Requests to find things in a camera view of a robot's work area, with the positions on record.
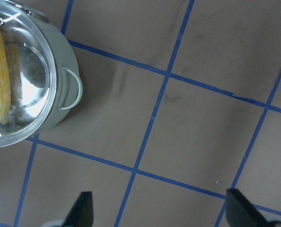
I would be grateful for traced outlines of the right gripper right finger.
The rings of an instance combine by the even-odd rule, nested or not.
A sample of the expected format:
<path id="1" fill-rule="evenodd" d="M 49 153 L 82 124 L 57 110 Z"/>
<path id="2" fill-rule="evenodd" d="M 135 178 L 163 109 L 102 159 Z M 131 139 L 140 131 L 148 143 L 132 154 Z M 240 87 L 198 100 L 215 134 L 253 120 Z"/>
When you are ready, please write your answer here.
<path id="1" fill-rule="evenodd" d="M 281 227 L 279 220 L 267 220 L 238 190 L 226 190 L 226 220 L 230 227 Z"/>

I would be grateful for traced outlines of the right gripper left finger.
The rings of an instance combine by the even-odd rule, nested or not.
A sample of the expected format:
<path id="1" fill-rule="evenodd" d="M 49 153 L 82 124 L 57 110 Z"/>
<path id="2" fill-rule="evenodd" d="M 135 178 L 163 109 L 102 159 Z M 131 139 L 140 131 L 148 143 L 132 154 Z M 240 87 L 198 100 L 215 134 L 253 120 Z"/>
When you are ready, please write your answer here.
<path id="1" fill-rule="evenodd" d="M 52 220 L 42 227 L 92 227 L 94 223 L 93 194 L 81 192 L 64 220 Z"/>

